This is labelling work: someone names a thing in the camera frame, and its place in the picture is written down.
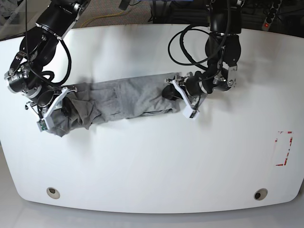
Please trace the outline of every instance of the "white tabletop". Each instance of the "white tabletop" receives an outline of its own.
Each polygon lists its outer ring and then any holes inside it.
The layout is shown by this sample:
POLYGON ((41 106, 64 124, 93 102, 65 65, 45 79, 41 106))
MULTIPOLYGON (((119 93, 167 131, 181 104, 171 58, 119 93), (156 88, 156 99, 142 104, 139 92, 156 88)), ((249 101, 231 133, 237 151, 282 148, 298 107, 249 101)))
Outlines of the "white tabletop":
MULTIPOLYGON (((73 61, 67 85, 194 72, 198 68, 176 65, 167 54, 171 37, 184 27, 72 30, 65 38, 73 61)), ((0 43, 0 74, 21 40, 0 43)), ((206 40, 199 32, 186 35, 185 46, 196 60, 205 57, 206 40)), ((244 29, 240 42, 237 88, 209 96, 195 122, 179 112, 93 125, 59 138, 40 133, 35 117, 24 110, 27 99, 12 94, 1 80, 0 139, 19 195, 63 207, 130 213, 232 210, 294 199, 304 177, 304 40, 244 29), (286 165, 277 166, 285 163, 289 149, 286 165), (47 195, 49 187, 60 192, 59 199, 47 195), (268 196, 257 201, 254 194, 262 188, 268 196)), ((172 54, 187 62, 178 40, 172 54)), ((45 70, 54 71, 59 81, 66 67, 58 45, 45 70)))

